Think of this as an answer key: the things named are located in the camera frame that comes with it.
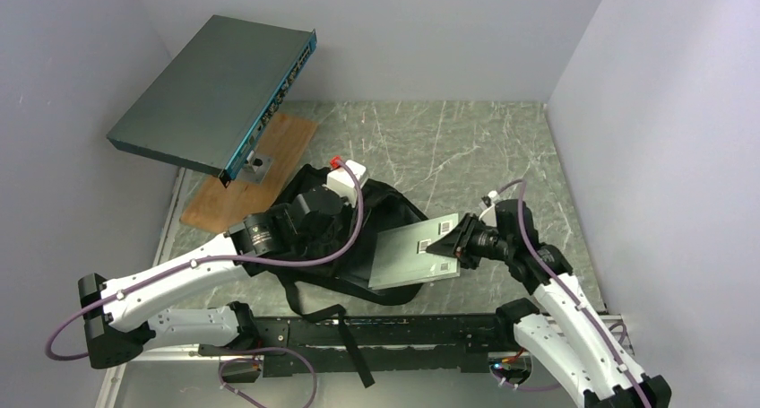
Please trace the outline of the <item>pale green notebook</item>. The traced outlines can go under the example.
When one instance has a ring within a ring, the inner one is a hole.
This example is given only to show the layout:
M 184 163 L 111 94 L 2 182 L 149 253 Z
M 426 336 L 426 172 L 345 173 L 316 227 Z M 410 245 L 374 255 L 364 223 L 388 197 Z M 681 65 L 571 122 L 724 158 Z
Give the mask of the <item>pale green notebook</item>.
M 368 287 L 385 290 L 456 278 L 457 260 L 427 252 L 460 222 L 458 213 L 380 232 L 377 235 Z

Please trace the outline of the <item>black student backpack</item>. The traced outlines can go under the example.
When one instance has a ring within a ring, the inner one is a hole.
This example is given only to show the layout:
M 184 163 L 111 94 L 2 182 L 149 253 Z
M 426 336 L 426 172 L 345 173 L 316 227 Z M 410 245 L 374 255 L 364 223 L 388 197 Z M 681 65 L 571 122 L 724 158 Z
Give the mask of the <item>black student backpack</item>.
M 247 265 L 249 273 L 266 270 L 273 273 L 286 293 L 290 309 L 310 323 L 337 318 L 339 335 L 362 384 L 375 383 L 355 338 L 346 326 L 346 308 L 335 304 L 307 313 L 302 307 L 298 284 L 306 282 L 328 291 L 367 300 L 383 306 L 398 306 L 411 301 L 419 292 L 419 284 L 408 288 L 372 290 L 368 287 L 369 273 L 376 251 L 377 235 L 389 229 L 425 221 L 426 215 L 402 193 L 388 184 L 368 179 L 361 188 L 364 207 L 354 208 L 354 222 L 345 245 L 335 253 L 311 260 L 287 258 L 288 244 L 283 235 L 284 205 L 313 187 L 325 187 L 327 168 L 317 169 L 309 164 L 297 171 L 265 212 L 253 213 L 243 220 L 237 234 L 236 251 L 245 256 L 260 256 L 288 261 L 290 265 Z

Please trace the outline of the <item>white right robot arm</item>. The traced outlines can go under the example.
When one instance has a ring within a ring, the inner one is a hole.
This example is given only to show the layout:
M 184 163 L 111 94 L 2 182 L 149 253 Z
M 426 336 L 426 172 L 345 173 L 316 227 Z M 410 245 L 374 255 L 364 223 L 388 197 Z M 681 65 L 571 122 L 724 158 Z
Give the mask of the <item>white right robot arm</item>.
M 472 268 L 483 259 L 507 265 L 529 293 L 495 312 L 494 337 L 538 360 L 578 407 L 666 407 L 672 390 L 644 371 L 588 302 L 563 253 L 540 241 L 531 210 L 510 199 L 492 207 L 488 225 L 468 213 L 426 251 Z

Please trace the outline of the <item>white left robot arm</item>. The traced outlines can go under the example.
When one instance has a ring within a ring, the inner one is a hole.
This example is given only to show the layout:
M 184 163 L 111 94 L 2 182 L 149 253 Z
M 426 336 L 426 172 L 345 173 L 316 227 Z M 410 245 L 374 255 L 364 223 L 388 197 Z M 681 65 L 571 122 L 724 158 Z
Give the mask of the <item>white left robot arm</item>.
M 247 304 L 178 309 L 177 303 L 268 267 L 330 264 L 356 242 L 364 207 L 359 188 L 321 185 L 248 215 L 162 265 L 110 280 L 97 273 L 82 277 L 86 358 L 93 368 L 107 369 L 146 351 L 191 343 L 250 352 L 261 337 Z

